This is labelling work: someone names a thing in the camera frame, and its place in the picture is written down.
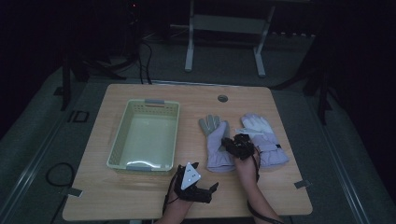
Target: white plastic basket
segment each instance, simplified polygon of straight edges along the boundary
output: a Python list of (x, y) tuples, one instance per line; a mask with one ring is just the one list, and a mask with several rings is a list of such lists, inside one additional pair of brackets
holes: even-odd
[(179, 103), (128, 101), (107, 166), (119, 171), (166, 172), (173, 168)]

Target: glove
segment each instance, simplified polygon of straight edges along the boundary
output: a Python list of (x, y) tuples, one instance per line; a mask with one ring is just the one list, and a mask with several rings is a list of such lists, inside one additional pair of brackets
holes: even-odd
[(235, 166), (233, 157), (221, 145), (223, 137), (230, 137), (230, 126), (227, 120), (220, 120), (219, 116), (208, 115), (206, 119), (199, 119), (199, 125), (206, 136), (207, 170), (211, 172), (229, 172)]
[(247, 113), (241, 120), (245, 128), (261, 132), (249, 134), (251, 142), (261, 152), (261, 167), (272, 167), (289, 161), (266, 119), (257, 114)]

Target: gray carpet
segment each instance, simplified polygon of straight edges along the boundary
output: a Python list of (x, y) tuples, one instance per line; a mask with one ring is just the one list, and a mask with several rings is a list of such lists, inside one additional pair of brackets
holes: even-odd
[[(271, 35), (262, 54), (267, 77), (259, 78), (250, 48), (225, 48), (224, 45), (197, 44), (191, 73), (184, 72), (186, 45), (152, 41), (149, 65), (151, 78), (156, 82), (176, 81), (241, 86), (271, 86), (295, 74), (312, 39), (295, 36), (285, 38)], [(149, 51), (142, 47), (142, 60)], [(67, 111), (61, 112), (62, 99), (53, 96), (61, 85), (61, 73), (52, 75), (41, 91), (22, 114), (17, 123), (1, 141), (2, 164), (0, 196), (6, 202), (24, 167), (35, 153), (48, 143), (48, 153), (37, 169), (37, 174), (9, 223), (68, 223), (62, 219), (62, 187), (53, 187), (46, 181), (46, 173), (58, 162), (68, 162), (77, 169), (106, 87), (109, 83), (139, 83), (136, 65), (120, 72), (126, 81), (115, 81), (95, 74), (87, 84), (73, 82), (74, 101)], [(285, 223), (367, 223), (359, 222), (346, 197), (345, 185), (334, 166), (335, 149), (356, 193), (369, 223), (394, 223), (395, 205), (384, 190), (359, 136), (346, 112), (329, 97), (332, 111), (327, 111), (328, 125), (323, 127), (315, 114), (318, 97), (302, 94), (304, 82), (296, 83), (283, 91), (273, 91), (276, 106), (285, 126), (301, 174), (309, 180), (308, 194), (313, 205), (309, 216), (283, 217)], [(90, 112), (86, 123), (68, 121), (72, 111)], [(53, 181), (67, 183), (70, 173), (65, 167), (53, 170)], [(251, 218), (194, 219), (186, 223), (249, 223)], [(105, 223), (104, 221), (81, 223)], [(128, 223), (127, 220), (109, 223)]]

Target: dark background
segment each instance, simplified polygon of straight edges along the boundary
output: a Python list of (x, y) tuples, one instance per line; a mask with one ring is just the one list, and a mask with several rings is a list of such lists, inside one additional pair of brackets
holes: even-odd
[[(261, 1), (228, 1), (229, 7), (203, 1), (205, 4), (196, 10), (262, 16), (257, 10)], [(1, 0), (0, 4), (0, 137), (44, 80), (62, 65), (66, 52), (77, 50), (93, 60), (105, 61), (109, 55), (120, 53), (121, 47), (114, 43), (120, 43), (118, 40), (132, 26), (126, 42), (128, 50), (123, 52), (130, 57), (145, 26), (166, 37), (170, 23), (189, 21), (189, 2), (185, 0)], [(331, 87), (395, 201), (395, 3), (314, 1), (276, 5), (272, 32), (317, 36), (300, 73), (326, 67)]]

